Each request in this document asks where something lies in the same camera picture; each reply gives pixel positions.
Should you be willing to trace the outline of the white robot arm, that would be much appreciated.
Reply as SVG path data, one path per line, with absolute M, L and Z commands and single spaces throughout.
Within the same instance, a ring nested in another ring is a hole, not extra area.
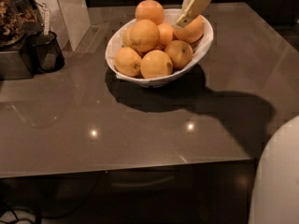
M 248 224 L 299 224 L 299 114 L 272 135 L 260 158 Z

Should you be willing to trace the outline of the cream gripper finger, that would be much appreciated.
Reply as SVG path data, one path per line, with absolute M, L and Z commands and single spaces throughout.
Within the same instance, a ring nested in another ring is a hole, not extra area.
M 174 19 L 174 28 L 183 28 L 194 21 L 208 7 L 211 0 L 183 0 L 181 11 Z

